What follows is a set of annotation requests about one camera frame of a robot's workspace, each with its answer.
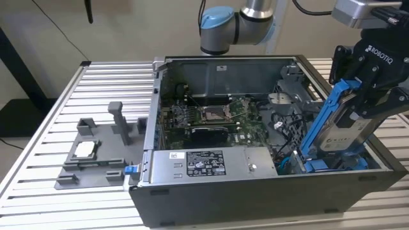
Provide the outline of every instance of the black wire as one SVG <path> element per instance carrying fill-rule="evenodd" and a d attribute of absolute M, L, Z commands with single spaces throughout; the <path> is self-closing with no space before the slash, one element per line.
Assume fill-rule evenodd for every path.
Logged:
<path fill-rule="evenodd" d="M 60 29 L 60 27 L 57 26 L 57 24 L 53 22 L 53 20 L 51 19 L 51 17 L 47 15 L 47 13 L 44 12 L 44 10 L 41 9 L 41 7 L 39 6 L 39 4 L 36 3 L 35 0 L 32 0 L 32 2 L 35 3 L 35 5 L 37 6 L 37 8 L 40 9 L 40 11 L 43 12 L 43 14 L 45 15 L 45 17 L 48 17 L 49 21 L 53 23 L 53 25 L 56 26 L 56 28 L 59 29 L 59 31 L 61 32 L 61 34 L 64 35 L 67 41 L 72 44 L 72 46 L 77 49 L 77 51 L 83 54 L 84 58 L 87 59 L 87 61 L 89 61 L 89 59 L 87 58 L 87 56 L 84 55 L 84 53 L 81 52 L 81 50 L 79 49 L 79 47 L 72 43 L 72 41 L 68 39 L 65 33 L 63 32 L 63 30 Z"/>
<path fill-rule="evenodd" d="M 198 25 L 198 35 L 201 35 L 201 24 L 202 24 L 202 16 L 205 11 L 205 0 L 200 3 L 198 15 L 197 15 L 197 25 Z"/>
<path fill-rule="evenodd" d="M 297 0 L 293 0 L 293 4 L 296 6 L 296 8 L 306 15 L 310 15 L 310 16 L 325 16 L 325 15 L 330 15 L 332 14 L 332 11 L 322 11 L 322 12 L 312 12 L 312 11 L 308 11 L 306 9 L 304 9 L 301 7 L 301 5 L 298 4 Z"/>
<path fill-rule="evenodd" d="M 9 146 L 12 146 L 12 147 L 15 147 L 15 148 L 24 150 L 24 148 L 19 147 L 17 145 L 12 145 L 12 144 L 7 143 L 1 138 L 0 138 L 0 141 L 1 141 L 4 144 L 7 144 L 7 145 L 9 145 Z"/>

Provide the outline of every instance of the blue latch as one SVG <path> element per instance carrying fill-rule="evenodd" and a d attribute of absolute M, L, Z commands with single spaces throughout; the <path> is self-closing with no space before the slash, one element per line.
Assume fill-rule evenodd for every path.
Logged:
<path fill-rule="evenodd" d="M 132 175 L 138 173 L 138 166 L 137 165 L 130 165 L 125 167 L 125 175 Z"/>

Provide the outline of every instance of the sticker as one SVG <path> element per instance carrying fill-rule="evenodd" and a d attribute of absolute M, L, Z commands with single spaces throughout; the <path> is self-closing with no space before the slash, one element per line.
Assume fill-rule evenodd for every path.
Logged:
<path fill-rule="evenodd" d="M 185 152 L 169 152 L 169 159 L 184 159 Z"/>
<path fill-rule="evenodd" d="M 370 120 L 357 120 L 350 128 L 338 128 L 337 126 L 333 126 L 320 146 L 321 150 L 346 150 L 358 135 L 361 134 L 361 131 L 364 130 L 369 122 Z"/>
<path fill-rule="evenodd" d="M 216 71 L 226 71 L 228 66 L 216 66 Z"/>
<path fill-rule="evenodd" d="M 188 176 L 225 175 L 222 151 L 186 152 Z"/>

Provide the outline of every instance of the open computer tower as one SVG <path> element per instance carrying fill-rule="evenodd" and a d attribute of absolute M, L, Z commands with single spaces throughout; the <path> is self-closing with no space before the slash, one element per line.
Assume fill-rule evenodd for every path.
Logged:
<path fill-rule="evenodd" d="M 129 188 L 148 227 L 344 212 L 406 174 L 374 136 L 365 167 L 336 154 L 325 158 L 336 170 L 294 167 L 330 92 L 304 56 L 166 57 L 153 87 Z"/>

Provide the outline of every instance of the black pole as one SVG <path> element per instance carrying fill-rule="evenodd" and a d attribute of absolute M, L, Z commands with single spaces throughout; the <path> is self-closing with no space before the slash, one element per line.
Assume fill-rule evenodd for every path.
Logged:
<path fill-rule="evenodd" d="M 49 103 L 41 91 L 41 88 L 29 72 L 16 49 L 8 40 L 5 33 L 0 27 L 0 59 L 4 62 L 9 72 L 12 73 L 17 83 L 20 84 L 33 106 L 41 113 L 48 112 Z"/>

